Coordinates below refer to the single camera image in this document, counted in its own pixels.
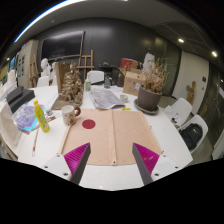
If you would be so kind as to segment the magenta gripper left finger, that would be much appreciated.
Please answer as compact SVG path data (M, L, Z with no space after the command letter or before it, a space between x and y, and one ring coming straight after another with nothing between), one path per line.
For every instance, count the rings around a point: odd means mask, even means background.
M65 161L72 174L72 183L76 185L80 183L90 153L90 144L86 143L64 155Z

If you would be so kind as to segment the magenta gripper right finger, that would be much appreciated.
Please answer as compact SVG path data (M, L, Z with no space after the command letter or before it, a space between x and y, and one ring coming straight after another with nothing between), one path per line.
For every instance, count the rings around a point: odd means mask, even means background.
M132 153L136 160L143 184L148 185L152 183L152 171L158 162L159 155L137 143L133 144Z

